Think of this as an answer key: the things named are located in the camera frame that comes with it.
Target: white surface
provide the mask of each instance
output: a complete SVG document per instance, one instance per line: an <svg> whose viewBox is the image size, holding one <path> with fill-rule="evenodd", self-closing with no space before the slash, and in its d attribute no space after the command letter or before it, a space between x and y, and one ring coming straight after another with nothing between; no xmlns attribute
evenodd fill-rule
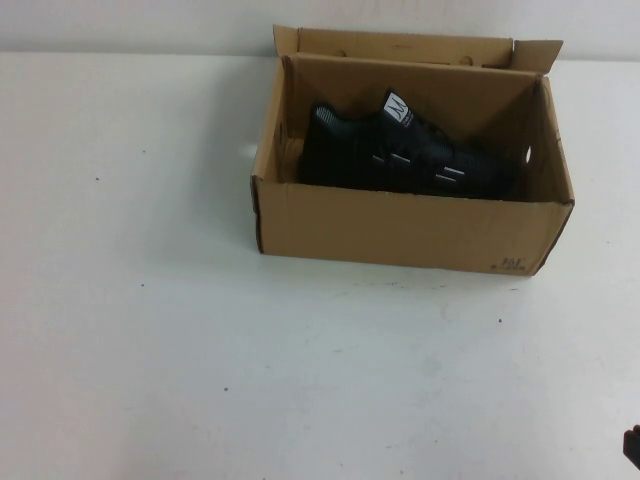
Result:
<svg viewBox="0 0 640 480"><path fill-rule="evenodd" d="M638 478L640 64L555 67L523 280L259 255L274 62L0 55L0 478Z"/></svg>
<svg viewBox="0 0 640 480"><path fill-rule="evenodd" d="M271 26L566 40L566 58L640 60L637 0L0 0L0 50L272 52Z"/></svg>

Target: sneaker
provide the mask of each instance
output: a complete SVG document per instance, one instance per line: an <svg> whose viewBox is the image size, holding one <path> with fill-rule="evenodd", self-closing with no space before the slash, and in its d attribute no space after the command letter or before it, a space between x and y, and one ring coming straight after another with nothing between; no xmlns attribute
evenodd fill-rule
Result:
<svg viewBox="0 0 640 480"><path fill-rule="evenodd" d="M454 143L393 91L356 120L315 105L298 164L301 183L470 198L502 198L515 177L514 165Z"/></svg>

